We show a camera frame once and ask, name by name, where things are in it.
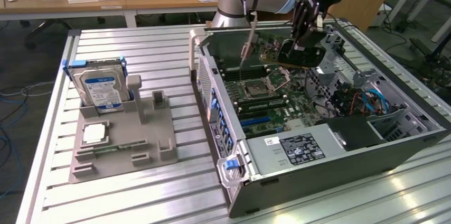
floor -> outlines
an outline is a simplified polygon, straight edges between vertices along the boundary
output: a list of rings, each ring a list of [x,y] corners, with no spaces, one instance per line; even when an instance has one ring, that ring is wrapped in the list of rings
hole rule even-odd
[[[393,5],[397,0],[386,0],[386,3]],[[414,0],[408,0],[402,12],[406,12]],[[440,5],[434,1],[429,1],[422,12],[416,19],[416,30],[408,29],[401,36],[405,38],[421,39],[429,48],[434,48],[436,44],[429,41],[429,38],[441,27],[448,16],[451,8]],[[212,18],[212,13],[200,14],[202,20]],[[158,21],[158,15],[146,15],[138,17],[140,26],[153,25],[177,25],[196,23],[193,14],[173,14],[166,16],[165,22]],[[105,18],[105,23],[98,24],[95,18],[67,19],[66,22],[75,29],[107,29],[125,27],[122,17],[110,16]],[[34,40],[37,47],[34,50],[26,50],[22,46],[22,37],[35,27],[41,21],[30,21],[30,27],[19,26],[18,21],[0,22],[0,89],[10,86],[27,86],[37,82],[50,81],[55,77],[55,71],[59,63],[59,55],[65,44],[66,31],[59,26],[51,26]],[[370,28],[365,34],[381,47],[398,43],[400,38],[386,34],[378,28]],[[408,44],[400,45],[390,49],[393,54],[404,57],[410,56]],[[451,44],[446,46],[444,55],[451,54]],[[31,89],[30,94],[38,94],[51,89],[51,85],[43,85]],[[23,96],[15,96],[9,100],[22,101]],[[41,126],[43,122],[49,95],[29,97],[27,111],[23,117],[6,128],[9,139],[13,141],[19,155],[22,165],[22,183],[13,188],[13,192],[3,198],[0,198],[0,219],[2,224],[10,224],[15,221],[15,216],[22,197],[22,190],[27,178],[27,172],[33,160],[33,152],[38,141]],[[0,117],[7,114],[15,105],[0,102]],[[6,150],[0,152],[0,161],[3,160]],[[0,194],[6,191],[14,184],[18,176],[17,162],[13,156],[5,166],[0,169]]]

hard drive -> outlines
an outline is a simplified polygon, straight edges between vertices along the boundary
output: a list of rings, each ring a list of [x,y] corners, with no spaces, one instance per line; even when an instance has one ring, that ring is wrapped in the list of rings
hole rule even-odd
[[[94,106],[99,114],[122,110],[130,100],[126,89],[126,69],[122,57],[105,60],[63,62],[63,71],[77,89],[83,106]]]

hard drive label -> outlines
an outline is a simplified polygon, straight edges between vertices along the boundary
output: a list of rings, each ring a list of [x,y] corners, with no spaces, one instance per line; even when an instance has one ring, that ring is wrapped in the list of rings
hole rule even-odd
[[[309,133],[280,139],[289,163],[298,165],[324,158],[324,153]]]
[[[83,82],[94,106],[103,109],[120,106],[121,100],[118,91],[113,88],[115,84],[113,77],[86,79]]]

power supply label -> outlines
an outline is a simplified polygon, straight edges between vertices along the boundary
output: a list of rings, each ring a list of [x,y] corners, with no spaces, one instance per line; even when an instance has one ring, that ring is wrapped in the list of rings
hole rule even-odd
[[[280,139],[289,162],[298,165],[324,158],[324,153],[309,133]]]

aluminum extrusion table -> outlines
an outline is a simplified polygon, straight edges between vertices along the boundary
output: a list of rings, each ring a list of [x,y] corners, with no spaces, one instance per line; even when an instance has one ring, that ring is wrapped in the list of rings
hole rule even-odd
[[[142,95],[165,91],[180,162],[67,184],[79,98],[59,70],[17,223],[449,223],[449,138],[389,172],[228,218],[188,77],[188,31],[194,27],[204,26],[86,30],[67,37],[62,59],[124,55],[129,74],[138,73],[144,80]],[[451,109],[436,95],[357,30],[348,31],[451,120]],[[344,48],[357,67],[372,66],[350,46]]]

